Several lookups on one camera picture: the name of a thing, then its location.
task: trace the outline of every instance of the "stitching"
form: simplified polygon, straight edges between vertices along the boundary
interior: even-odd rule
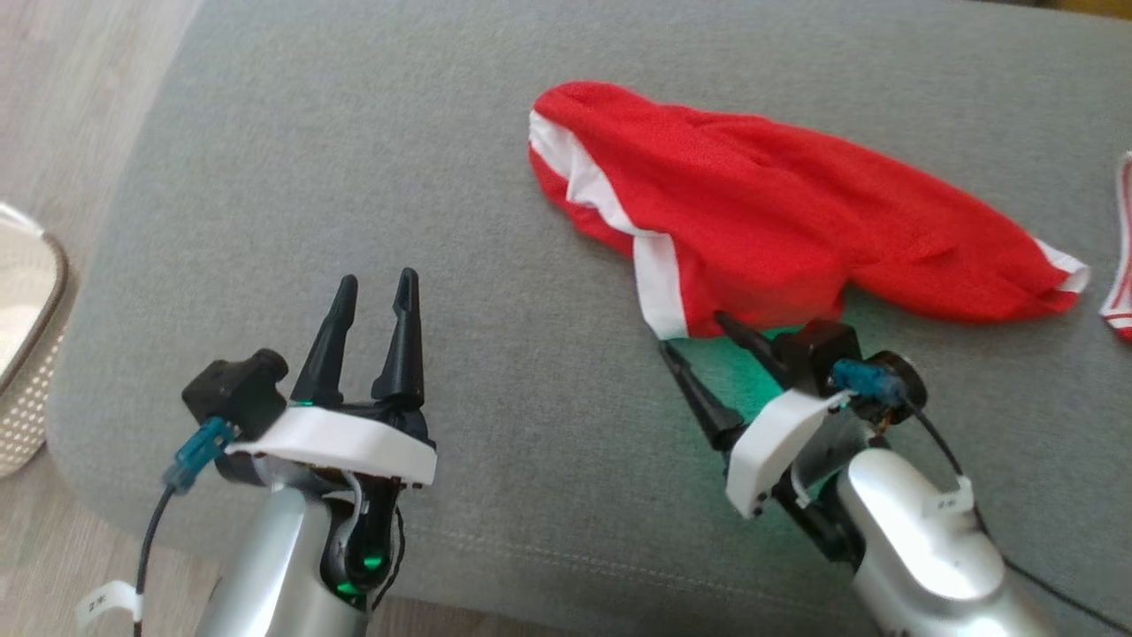
[[[503,556],[522,558],[525,560],[540,562],[549,566],[564,567],[573,570],[580,570],[583,573],[591,573],[594,575],[616,577],[618,579],[624,579],[627,582],[636,582],[640,584],[663,586],[666,588],[671,588],[672,591],[679,591],[681,593],[709,594],[715,597],[734,597],[734,596],[754,597],[757,600],[774,602],[780,606],[782,606],[781,610],[805,611],[812,613],[820,613],[826,617],[844,618],[843,614],[830,611],[829,609],[822,606],[816,606],[813,604],[807,604],[805,602],[798,602],[796,600],[780,597],[778,595],[772,595],[769,593],[764,593],[762,591],[753,591],[749,588],[740,588],[737,586],[729,586],[726,584],[717,584],[713,582],[695,579],[681,575],[668,574],[658,570],[634,567],[629,565],[620,565],[594,558],[588,558],[585,556],[573,556],[569,553],[551,551],[549,549],[540,549],[538,546],[512,544],[509,542],[505,542],[501,540],[478,537],[466,533],[440,531],[417,525],[406,525],[406,526],[409,528],[412,528],[414,532],[437,535],[440,536],[441,539],[447,539],[447,542],[456,546],[460,546],[462,549],[494,552]],[[628,575],[626,573],[619,573],[619,571],[638,574],[638,576]]]

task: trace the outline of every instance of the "gray cushion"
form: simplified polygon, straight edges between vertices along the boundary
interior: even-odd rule
[[[343,389],[365,397],[412,265],[440,465],[404,499],[396,594],[586,630],[873,634],[850,573],[781,511],[730,509],[631,265],[534,182],[532,101],[610,80],[874,147],[1096,267],[1079,307],[1043,321],[944,325],[858,293],[847,320],[868,352],[920,365],[1006,552],[1129,619],[1132,352],[1096,315],[1129,59],[1130,24],[958,1],[206,2],[75,310],[52,451],[92,509],[140,532],[195,427],[187,381],[259,347],[298,368],[352,272]],[[754,415],[767,387],[748,359],[681,345]],[[946,477],[914,427],[892,439]],[[261,498],[209,470],[160,541],[223,553]]]

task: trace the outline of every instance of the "red and white striped cloth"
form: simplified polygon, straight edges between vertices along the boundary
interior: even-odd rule
[[[633,259],[662,339],[718,336],[719,309],[758,328],[835,317],[850,281],[927,316],[1000,322],[1064,311],[1089,279],[929,174],[756,115],[571,83],[535,101],[529,149],[547,197]],[[1114,305],[1132,311],[1130,295]]]
[[[1113,289],[1100,308],[1105,321],[1121,339],[1132,343],[1132,152],[1121,157],[1116,166],[1116,209],[1121,217],[1121,264]]]

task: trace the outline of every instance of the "red cloth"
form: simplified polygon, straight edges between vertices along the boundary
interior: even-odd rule
[[[661,338],[718,336],[718,309],[766,329],[835,317],[849,281],[946,320],[1020,320],[1065,310],[1088,275],[975,197],[876,152],[610,84],[542,94],[530,160],[582,232],[634,258]]]

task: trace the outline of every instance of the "blue connector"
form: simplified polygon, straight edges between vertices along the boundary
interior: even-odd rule
[[[208,463],[223,456],[224,448],[233,440],[235,434],[223,419],[208,419],[177,451],[173,464],[165,470],[161,480],[172,487],[174,493],[185,496]]]
[[[848,359],[833,364],[830,382],[838,389],[850,390],[889,407],[903,405],[908,391],[904,382],[887,370]]]

